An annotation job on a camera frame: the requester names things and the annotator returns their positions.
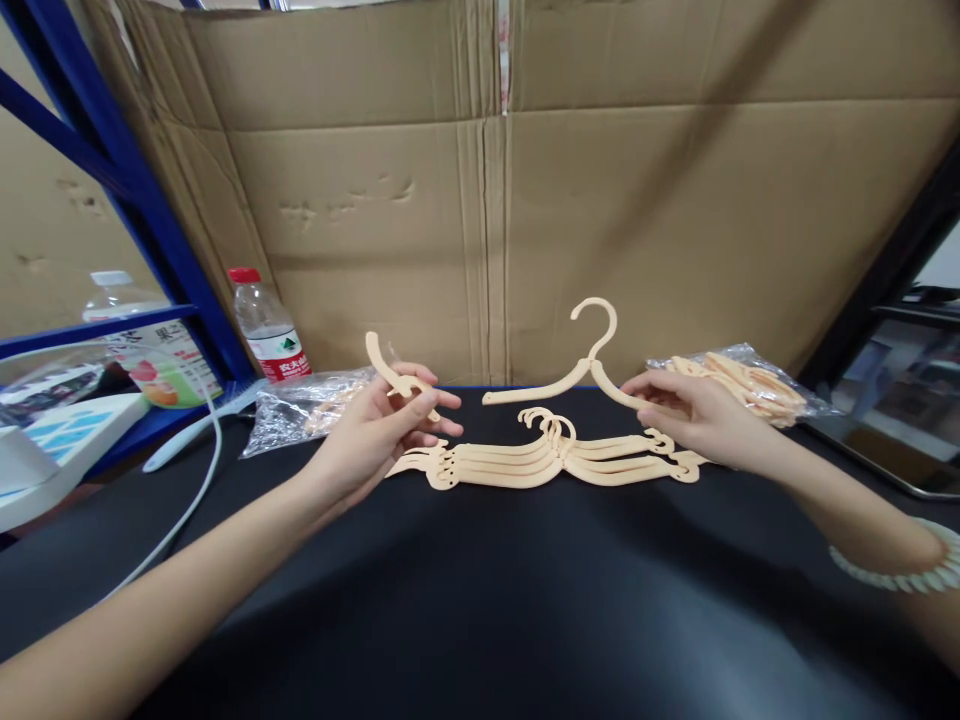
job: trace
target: blue metal shelf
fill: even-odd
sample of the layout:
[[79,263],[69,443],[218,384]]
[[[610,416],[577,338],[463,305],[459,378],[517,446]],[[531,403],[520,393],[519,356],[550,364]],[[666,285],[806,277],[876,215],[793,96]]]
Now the blue metal shelf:
[[[188,0],[187,7],[203,9]],[[60,117],[0,70],[0,105],[103,185],[172,307],[0,341],[0,359],[178,319],[229,396],[254,370],[63,0],[0,0]],[[129,458],[207,412],[152,409],[90,471]]]
[[43,348],[67,345],[69,343],[96,340],[104,335],[122,333],[127,330],[153,325],[154,323],[177,320],[189,317],[196,313],[196,311],[197,309],[193,307],[193,305],[173,305],[172,307],[163,308],[162,310],[151,310],[128,317],[103,320],[87,325],[74,325],[58,330],[47,330],[46,332],[36,333],[34,335],[23,335],[8,340],[0,340],[0,360],[19,355],[20,353],[30,352],[31,350],[41,350]]

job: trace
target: red bottle cap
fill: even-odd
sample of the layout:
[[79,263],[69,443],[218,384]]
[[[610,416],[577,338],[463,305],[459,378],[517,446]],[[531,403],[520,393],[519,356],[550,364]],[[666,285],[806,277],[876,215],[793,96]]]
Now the red bottle cap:
[[256,268],[230,268],[230,279],[238,285],[246,282],[260,282],[260,271]]

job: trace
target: bottle cap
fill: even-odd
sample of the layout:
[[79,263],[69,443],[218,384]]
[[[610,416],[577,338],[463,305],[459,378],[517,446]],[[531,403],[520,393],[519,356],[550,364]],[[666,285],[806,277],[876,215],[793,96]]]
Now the bottle cap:
[[90,273],[90,278],[100,287],[133,284],[133,278],[125,270],[104,270],[103,272]]
[[235,283],[260,282],[260,271],[256,268],[230,268],[230,279]]

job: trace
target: plastic water bottle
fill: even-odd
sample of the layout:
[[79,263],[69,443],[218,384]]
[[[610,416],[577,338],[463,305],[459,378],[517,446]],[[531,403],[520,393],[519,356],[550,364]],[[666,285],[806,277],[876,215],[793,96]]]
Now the plastic water bottle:
[[276,293],[260,282],[254,268],[231,268],[237,286],[233,309],[250,351],[270,382],[310,374],[293,320]]
[[[100,287],[100,292],[87,303],[82,316],[84,322],[110,320],[170,307],[170,301],[165,296],[138,288],[123,270],[90,273],[90,277]],[[200,349],[190,337],[190,331],[179,320],[104,335],[103,339],[116,343],[107,349],[157,407],[189,408],[203,405],[201,382],[207,386],[211,398],[223,392]],[[181,366],[166,355],[137,347],[147,344],[176,355],[192,372],[183,372]]]

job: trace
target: finger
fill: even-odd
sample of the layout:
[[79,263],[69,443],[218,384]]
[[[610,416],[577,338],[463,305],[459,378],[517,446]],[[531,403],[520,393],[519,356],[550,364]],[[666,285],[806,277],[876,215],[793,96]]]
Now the finger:
[[652,402],[654,405],[663,405],[674,408],[675,410],[687,410],[690,407],[689,403],[684,402],[672,392],[663,390],[653,390],[648,394],[638,394],[637,397],[647,402]]
[[416,430],[421,423],[426,421],[427,416],[436,407],[439,399],[439,392],[427,390],[417,395],[393,415],[377,420],[376,424],[389,435],[392,443],[396,444],[407,433]]
[[389,412],[385,412],[384,415],[391,415],[392,413],[399,412],[403,410],[403,406],[407,404],[407,401],[404,400],[403,396],[400,393],[396,395],[387,395],[387,405],[389,405]]
[[427,383],[427,385],[436,385],[439,382],[437,376],[434,375],[426,365],[397,362],[391,367],[397,371],[397,375],[415,375]]
[[386,378],[383,377],[383,375],[377,375],[373,380],[370,381],[370,384],[363,389],[363,392],[386,395],[391,390],[393,390],[393,386],[387,382]]
[[627,380],[621,390],[627,395],[649,393],[651,390],[666,390],[681,400],[691,402],[696,392],[698,378],[687,377],[666,370],[647,370],[642,375]]
[[437,392],[440,393],[440,399],[437,400],[437,405],[440,407],[456,410],[463,404],[463,400],[453,393],[448,393],[446,390],[438,390]]
[[640,410],[637,413],[637,419],[647,427],[659,430],[681,444],[683,444],[684,438],[687,436],[687,430],[690,425],[689,422],[677,420],[654,407],[645,407],[643,410]]
[[381,416],[389,415],[393,412],[393,407],[390,400],[391,398],[387,397],[386,393],[375,392],[373,394],[373,404],[376,406],[377,411]]
[[440,442],[440,438],[436,435],[414,430],[411,433],[407,433],[406,437],[403,438],[402,444],[404,450],[409,450],[415,447],[436,447],[438,442]]
[[420,429],[424,432],[429,433],[439,433],[441,435],[449,435],[450,437],[460,437],[463,435],[463,425],[460,423],[455,423],[453,420],[450,420],[445,417],[440,418],[440,422],[426,422],[420,423]]

